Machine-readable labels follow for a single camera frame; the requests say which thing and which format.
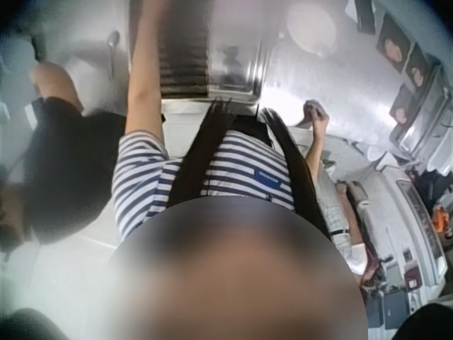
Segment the belt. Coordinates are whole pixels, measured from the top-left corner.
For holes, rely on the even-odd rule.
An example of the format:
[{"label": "belt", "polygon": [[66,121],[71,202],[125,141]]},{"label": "belt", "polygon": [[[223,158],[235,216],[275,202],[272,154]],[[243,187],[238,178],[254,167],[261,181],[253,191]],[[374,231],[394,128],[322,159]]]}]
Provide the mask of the belt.
[{"label": "belt", "polygon": [[349,229],[340,229],[334,232],[331,232],[331,236],[341,235],[341,234],[349,234]]}]

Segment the orange object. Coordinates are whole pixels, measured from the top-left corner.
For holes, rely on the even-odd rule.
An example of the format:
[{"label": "orange object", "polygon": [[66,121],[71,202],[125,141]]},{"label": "orange object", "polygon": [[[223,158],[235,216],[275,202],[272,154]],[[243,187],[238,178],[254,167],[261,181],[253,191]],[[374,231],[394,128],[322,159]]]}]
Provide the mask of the orange object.
[{"label": "orange object", "polygon": [[432,223],[434,224],[434,229],[438,234],[443,233],[448,227],[449,215],[441,205],[434,208]]}]

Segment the sleeve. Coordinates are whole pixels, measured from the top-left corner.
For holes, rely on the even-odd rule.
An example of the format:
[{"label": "sleeve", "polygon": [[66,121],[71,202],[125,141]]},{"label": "sleeve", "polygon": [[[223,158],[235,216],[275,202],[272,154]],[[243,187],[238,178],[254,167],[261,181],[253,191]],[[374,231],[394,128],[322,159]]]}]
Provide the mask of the sleeve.
[{"label": "sleeve", "polygon": [[150,132],[135,131],[121,138],[112,195],[122,240],[147,219],[168,160],[165,147]]},{"label": "sleeve", "polygon": [[318,181],[314,185],[318,196],[318,203],[329,231],[348,230],[348,220],[338,199],[335,183],[323,167],[320,168]]},{"label": "sleeve", "polygon": [[368,264],[365,243],[352,245],[349,234],[333,236],[333,243],[341,256],[346,260],[350,270],[354,274],[362,276],[365,273]]}]

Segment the utensil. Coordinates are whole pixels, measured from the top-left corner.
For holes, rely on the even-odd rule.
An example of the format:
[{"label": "utensil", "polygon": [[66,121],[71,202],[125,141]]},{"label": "utensil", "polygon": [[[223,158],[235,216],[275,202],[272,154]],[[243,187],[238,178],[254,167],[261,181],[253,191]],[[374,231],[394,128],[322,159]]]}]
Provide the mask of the utensil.
[{"label": "utensil", "polygon": [[110,51],[110,80],[115,78],[115,53],[116,47],[120,42],[120,33],[115,30],[107,38],[107,46]]}]

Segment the short sleeve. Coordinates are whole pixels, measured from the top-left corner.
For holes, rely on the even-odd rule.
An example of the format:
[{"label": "short sleeve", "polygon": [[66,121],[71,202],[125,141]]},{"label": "short sleeve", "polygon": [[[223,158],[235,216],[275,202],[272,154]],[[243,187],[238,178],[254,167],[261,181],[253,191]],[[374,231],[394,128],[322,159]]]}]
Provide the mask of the short sleeve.
[{"label": "short sleeve", "polygon": [[147,219],[168,160],[164,145],[149,132],[136,131],[120,140],[112,195],[122,239]]},{"label": "short sleeve", "polygon": [[354,274],[362,276],[368,264],[365,243],[352,245],[349,234],[339,234],[332,238],[333,243],[341,256],[346,260],[350,270]]}]

